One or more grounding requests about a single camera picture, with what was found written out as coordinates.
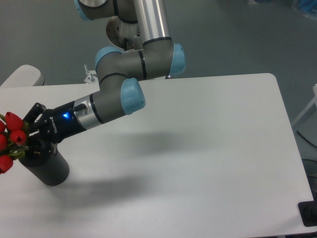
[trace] red tulip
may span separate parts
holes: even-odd
[[[13,165],[13,160],[8,155],[0,156],[0,174],[7,172]]]
[[[10,140],[12,140],[13,143],[18,145],[24,144],[26,142],[26,134],[22,130],[15,130],[11,132]]]
[[[8,145],[8,141],[5,135],[0,134],[0,150],[4,150],[7,145]]]
[[[20,117],[14,113],[7,112],[5,115],[6,127],[10,131],[22,129],[24,123]]]
[[[5,131],[5,124],[0,120],[0,133]]]

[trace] cable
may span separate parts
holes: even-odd
[[[307,140],[299,131],[296,131],[297,134],[304,140],[306,141],[308,144],[310,144],[311,146],[313,146],[314,148],[317,148],[316,145],[312,144],[309,140]]]

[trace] green stem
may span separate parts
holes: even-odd
[[[4,115],[0,114],[0,118],[2,119],[2,121],[5,122],[5,116]]]

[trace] gray floor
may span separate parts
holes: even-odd
[[[187,55],[179,77],[272,73],[294,119],[317,83],[317,21],[295,13],[291,2],[166,0],[173,39]],[[96,52],[110,45],[106,23],[82,21],[72,0],[0,1],[0,84],[23,64],[38,68],[50,85],[81,83],[83,65],[93,69]],[[314,116],[301,130],[317,144],[316,122]],[[297,141],[302,157],[316,157]]]

